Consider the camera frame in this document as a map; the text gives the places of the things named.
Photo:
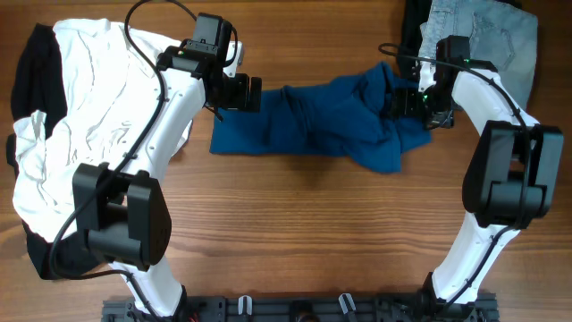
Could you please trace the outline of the teal blue polo shirt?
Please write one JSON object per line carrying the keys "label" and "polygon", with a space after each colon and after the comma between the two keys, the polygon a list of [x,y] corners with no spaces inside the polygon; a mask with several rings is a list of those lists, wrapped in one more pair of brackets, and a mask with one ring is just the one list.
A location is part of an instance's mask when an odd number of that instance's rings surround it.
{"label": "teal blue polo shirt", "polygon": [[398,173],[401,157],[431,142],[421,121],[393,118],[401,89],[415,89],[386,63],[327,84],[266,90],[256,113],[224,112],[214,122],[218,155],[350,157],[377,173]]}

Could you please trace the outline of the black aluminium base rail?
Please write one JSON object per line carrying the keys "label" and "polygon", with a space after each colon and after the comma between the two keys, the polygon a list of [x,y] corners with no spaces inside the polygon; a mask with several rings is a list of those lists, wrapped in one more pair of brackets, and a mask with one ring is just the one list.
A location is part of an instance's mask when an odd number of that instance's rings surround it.
{"label": "black aluminium base rail", "polygon": [[496,296],[482,293],[474,303],[454,304],[436,315],[418,316],[412,293],[353,297],[343,293],[330,298],[273,298],[254,300],[248,295],[189,297],[186,308],[172,321],[471,321],[500,322]]}

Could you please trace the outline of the white crumpled shirt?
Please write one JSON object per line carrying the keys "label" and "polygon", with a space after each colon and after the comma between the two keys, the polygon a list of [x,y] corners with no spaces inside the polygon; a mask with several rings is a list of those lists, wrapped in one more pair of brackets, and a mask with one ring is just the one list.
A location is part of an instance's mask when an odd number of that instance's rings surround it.
{"label": "white crumpled shirt", "polygon": [[13,125],[20,171],[13,206],[46,242],[75,209],[79,164],[116,167],[147,125],[159,83],[145,60],[178,43],[107,19],[63,20],[52,30],[62,56],[65,115],[49,130],[47,114],[33,108]]}

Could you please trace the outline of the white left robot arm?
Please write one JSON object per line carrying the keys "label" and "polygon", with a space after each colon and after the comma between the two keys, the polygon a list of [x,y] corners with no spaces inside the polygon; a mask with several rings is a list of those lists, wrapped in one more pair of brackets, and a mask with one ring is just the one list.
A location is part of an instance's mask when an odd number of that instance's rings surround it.
{"label": "white left robot arm", "polygon": [[193,41],[168,47],[157,61],[165,105],[119,170],[107,163],[82,164],[72,179],[77,234],[87,251],[122,277],[131,298],[107,301],[104,321],[186,321],[185,288],[174,278],[166,249],[172,220],[160,182],[179,139],[203,106],[214,110],[255,112],[262,81],[237,71],[244,48],[232,41],[221,47]]}

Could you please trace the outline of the black garment under denim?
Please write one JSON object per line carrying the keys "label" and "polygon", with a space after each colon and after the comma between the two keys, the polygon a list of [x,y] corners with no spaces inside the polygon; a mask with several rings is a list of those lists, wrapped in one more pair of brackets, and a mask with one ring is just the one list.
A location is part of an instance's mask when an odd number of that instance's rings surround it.
{"label": "black garment under denim", "polygon": [[[422,43],[420,26],[427,22],[432,0],[407,0],[401,25],[401,41],[398,53],[417,56]],[[397,58],[402,78],[416,80],[416,62],[403,57]]]}

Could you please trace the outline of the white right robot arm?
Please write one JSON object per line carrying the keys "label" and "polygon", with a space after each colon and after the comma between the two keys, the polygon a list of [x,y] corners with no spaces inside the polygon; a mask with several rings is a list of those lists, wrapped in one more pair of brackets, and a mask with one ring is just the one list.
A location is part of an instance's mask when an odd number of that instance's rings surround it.
{"label": "white right robot arm", "polygon": [[480,285],[504,248],[552,203],[564,144],[505,90],[492,64],[466,58],[419,58],[416,102],[443,94],[460,106],[479,134],[462,187],[463,224],[443,262],[425,279],[416,318],[467,318]]}

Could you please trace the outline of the black garment under white shirt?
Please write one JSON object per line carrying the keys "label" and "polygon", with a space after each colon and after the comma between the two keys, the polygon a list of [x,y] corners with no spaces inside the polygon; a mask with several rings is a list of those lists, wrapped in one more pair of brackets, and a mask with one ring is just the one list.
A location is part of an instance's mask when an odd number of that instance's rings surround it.
{"label": "black garment under white shirt", "polygon": [[[67,114],[63,89],[62,56],[52,26],[37,23],[19,59],[11,95],[14,121],[31,116],[37,110],[46,113],[45,134],[50,138],[56,124]],[[18,178],[15,160],[16,135],[7,137],[6,163]],[[28,224],[21,221],[26,234],[27,252],[39,277],[58,280],[49,268],[48,258],[52,243],[33,233]],[[76,233],[61,241],[57,252],[58,263],[74,275],[85,274],[99,265],[99,261],[79,245]]]}

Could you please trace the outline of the light blue denim shorts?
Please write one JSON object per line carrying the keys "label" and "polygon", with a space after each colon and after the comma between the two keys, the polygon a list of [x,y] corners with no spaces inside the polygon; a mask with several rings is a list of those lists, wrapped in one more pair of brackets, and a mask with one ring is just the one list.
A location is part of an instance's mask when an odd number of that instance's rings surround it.
{"label": "light blue denim shorts", "polygon": [[470,56],[492,62],[506,91],[521,108],[527,108],[537,60],[535,15],[501,1],[434,0],[420,30],[418,55],[432,59],[439,40],[468,37]]}

